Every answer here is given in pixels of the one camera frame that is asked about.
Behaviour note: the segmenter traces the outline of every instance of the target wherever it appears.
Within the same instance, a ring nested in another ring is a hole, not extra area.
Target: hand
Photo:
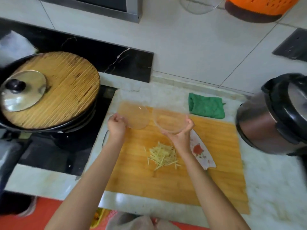
[[[162,131],[163,135],[166,135],[174,144],[178,153],[182,156],[184,153],[191,152],[190,149],[190,132],[195,126],[194,122],[186,116],[187,127],[179,132],[177,135],[173,135],[165,130]]]
[[[127,121],[118,113],[113,114],[108,121],[108,128],[111,137],[124,137],[126,131]]]

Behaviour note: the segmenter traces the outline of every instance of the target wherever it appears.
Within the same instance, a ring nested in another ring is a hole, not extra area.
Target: green cloth
[[[189,111],[191,114],[223,119],[225,118],[223,105],[220,97],[204,97],[189,93]]]

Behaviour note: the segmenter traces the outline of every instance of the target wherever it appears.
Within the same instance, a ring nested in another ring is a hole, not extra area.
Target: range hood
[[[95,14],[139,23],[142,0],[41,0]]]

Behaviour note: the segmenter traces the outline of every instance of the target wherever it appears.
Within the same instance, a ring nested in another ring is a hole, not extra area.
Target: knife blade
[[[190,133],[190,148],[197,161],[205,170],[209,167],[216,167],[210,152],[193,129]]]

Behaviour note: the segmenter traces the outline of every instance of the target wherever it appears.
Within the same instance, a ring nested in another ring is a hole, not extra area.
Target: black wall switch
[[[292,60],[307,62],[307,30],[296,29],[272,53]]]

